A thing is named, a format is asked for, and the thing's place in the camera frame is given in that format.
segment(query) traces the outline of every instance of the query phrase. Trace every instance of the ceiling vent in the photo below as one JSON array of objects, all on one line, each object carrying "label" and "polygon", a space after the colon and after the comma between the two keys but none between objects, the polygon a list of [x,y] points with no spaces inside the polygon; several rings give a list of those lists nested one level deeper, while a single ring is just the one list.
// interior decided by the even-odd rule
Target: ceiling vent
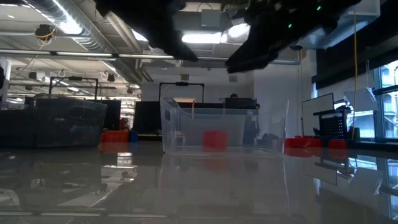
[{"label": "ceiling vent", "polygon": [[189,81],[189,74],[181,74],[181,81]]},{"label": "ceiling vent", "polygon": [[238,82],[238,77],[236,75],[230,75],[229,82]]}]

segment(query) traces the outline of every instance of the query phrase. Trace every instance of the reflective table surface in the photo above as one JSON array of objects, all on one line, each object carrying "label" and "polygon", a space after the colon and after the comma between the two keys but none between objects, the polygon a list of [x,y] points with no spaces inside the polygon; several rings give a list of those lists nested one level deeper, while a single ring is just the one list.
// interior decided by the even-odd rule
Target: reflective table surface
[{"label": "reflective table surface", "polygon": [[0,223],[398,219],[398,153],[286,149],[266,157],[141,156],[132,153],[135,147],[2,149]]}]

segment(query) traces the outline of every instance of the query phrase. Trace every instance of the ceiling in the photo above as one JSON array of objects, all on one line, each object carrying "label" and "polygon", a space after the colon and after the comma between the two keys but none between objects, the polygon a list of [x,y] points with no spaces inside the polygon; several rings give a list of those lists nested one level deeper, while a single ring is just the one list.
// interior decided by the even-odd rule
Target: ceiling
[{"label": "ceiling", "polygon": [[[112,25],[108,18],[103,18],[96,11],[95,4],[92,0],[65,0],[65,2],[71,2],[73,7],[79,9],[79,13],[83,13],[83,18],[87,19],[87,22],[92,25],[90,31],[93,33],[102,35],[110,46],[113,47],[115,52],[118,53],[145,53],[145,54],[158,54],[157,51],[151,50],[147,42],[136,41],[138,49],[141,52],[135,52],[131,45],[120,35],[118,29],[121,28],[121,24],[117,24],[117,27]],[[46,17],[20,0],[0,0],[0,49],[24,49],[24,50],[53,50],[53,51],[67,51],[67,52],[87,52],[87,50],[80,44],[78,44],[73,38],[65,38],[65,34],[57,29],[55,37],[49,44],[43,44],[33,32],[40,24],[53,25]],[[206,27],[202,27],[201,23],[201,12],[200,10],[195,11],[196,6],[188,7],[186,11],[179,12],[175,16],[175,25],[177,29],[183,29],[184,31],[192,32],[209,32]],[[229,18],[222,21],[224,28],[232,26]],[[208,57],[229,57],[240,45],[236,44],[187,44],[198,56]],[[281,53],[280,58],[284,60],[295,60],[296,53],[286,50]],[[66,77],[68,76],[81,76],[87,78],[99,78],[100,86],[106,90],[99,91],[100,96],[125,96],[127,94],[127,88],[134,86],[132,84],[141,85],[144,82],[168,82],[168,81],[179,81],[180,73],[190,74],[190,81],[212,83],[212,84],[225,84],[225,85],[238,85],[239,83],[244,84],[244,79],[238,79],[238,84],[229,83],[226,70],[223,62],[180,62],[175,60],[142,60],[142,66],[139,68],[145,70],[150,77],[140,73],[135,73],[137,66],[141,63],[136,59],[123,60],[123,63],[127,65],[127,68],[133,73],[125,72],[129,70],[118,70],[116,72],[115,82],[107,82],[106,75],[104,73],[115,73],[112,66],[106,65],[104,62],[97,58],[68,58],[68,57],[57,57],[57,56],[37,56],[37,58],[27,57],[26,55],[3,55],[12,60],[12,72],[11,72],[11,87],[9,93],[48,93],[49,88],[45,80],[33,80],[28,77],[29,72],[45,72],[47,77],[58,76],[61,71],[65,72]],[[91,95],[94,93],[93,87],[89,83],[76,83],[69,82],[71,85],[86,86],[82,90],[87,91]],[[33,85],[32,91],[26,91],[24,85]],[[66,86],[60,85],[55,88],[53,93],[58,94],[74,94],[74,95],[87,95],[85,91],[79,93],[70,93]],[[128,96],[140,97],[141,92],[139,89],[135,89],[134,93]]]}]

